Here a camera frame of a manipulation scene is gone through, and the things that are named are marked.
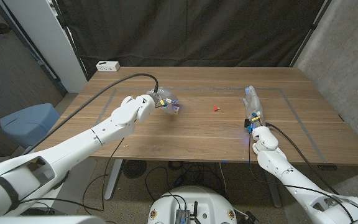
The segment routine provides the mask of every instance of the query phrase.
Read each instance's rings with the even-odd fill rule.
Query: table leg
[[[106,192],[104,193],[104,199],[110,200],[112,198],[112,193],[114,192],[114,188],[118,181],[119,173],[121,171],[122,159],[114,160],[114,164],[112,165],[109,182],[107,184]]]
[[[276,183],[276,177],[273,176],[271,173],[267,172],[266,170],[265,170],[265,176],[266,176],[267,182]],[[278,192],[277,185],[276,184],[269,184],[268,188],[269,188],[270,194],[272,196],[273,206],[275,208],[281,208],[282,204],[281,204],[280,194]]]

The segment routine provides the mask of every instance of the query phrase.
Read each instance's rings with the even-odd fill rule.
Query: yellow component
[[[256,121],[260,118],[260,116],[256,117],[256,118],[252,118],[251,121]]]

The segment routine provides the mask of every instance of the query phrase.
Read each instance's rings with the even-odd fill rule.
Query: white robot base
[[[147,223],[237,223],[230,202],[211,189],[187,185],[177,187],[170,192],[163,194],[153,203]],[[181,196],[186,203],[182,198],[175,196],[178,203],[170,194]]]

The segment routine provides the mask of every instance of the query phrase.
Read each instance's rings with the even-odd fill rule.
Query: white power strip
[[[112,61],[100,61],[96,65],[96,68],[99,72],[116,72],[119,69],[119,63]]]

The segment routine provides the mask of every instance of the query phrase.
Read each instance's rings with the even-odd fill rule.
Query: black strap
[[[312,25],[310,25],[310,29],[311,30],[315,30],[317,28],[317,24],[312,24]]]
[[[13,188],[11,183],[9,183],[5,178],[0,177],[0,186],[6,191],[9,198],[11,198],[11,206],[9,207],[8,211],[6,213],[15,210],[19,205],[19,194],[17,194],[16,190]]]

